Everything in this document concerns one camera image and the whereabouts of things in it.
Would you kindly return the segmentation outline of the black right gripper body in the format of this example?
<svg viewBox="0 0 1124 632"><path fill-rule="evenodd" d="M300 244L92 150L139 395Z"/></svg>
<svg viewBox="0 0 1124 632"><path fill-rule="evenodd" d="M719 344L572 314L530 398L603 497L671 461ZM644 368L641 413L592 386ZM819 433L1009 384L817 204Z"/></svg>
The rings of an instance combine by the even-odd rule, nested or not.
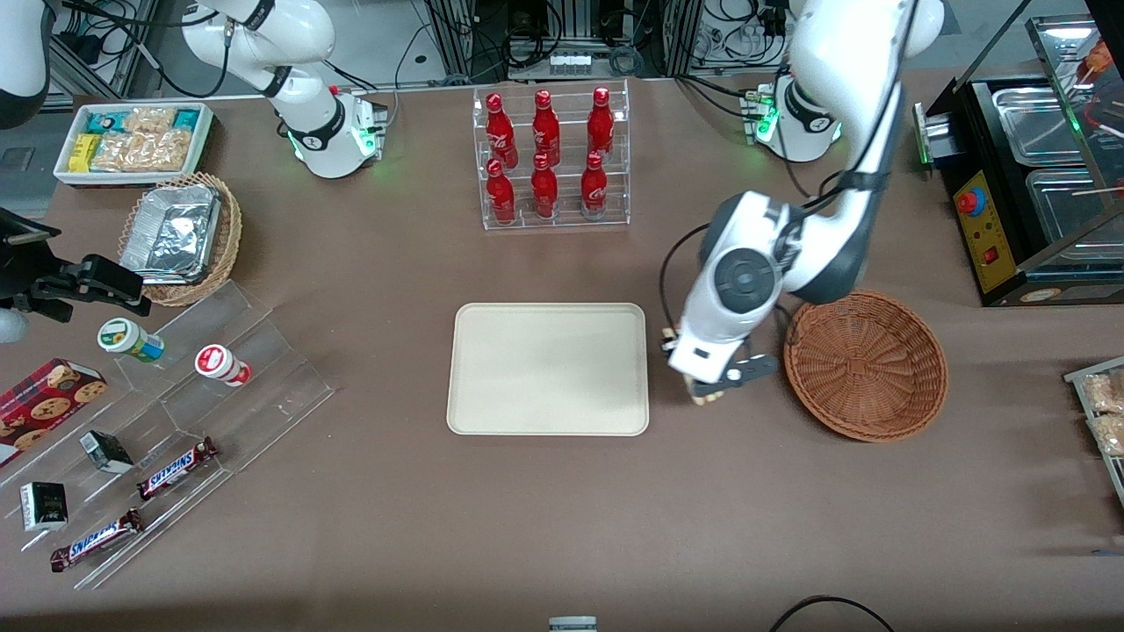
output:
<svg viewBox="0 0 1124 632"><path fill-rule="evenodd" d="M71 320L67 298L82 292L85 265L53 255L4 253L1 272L1 307L8 312L39 313L49 320Z"/></svg>

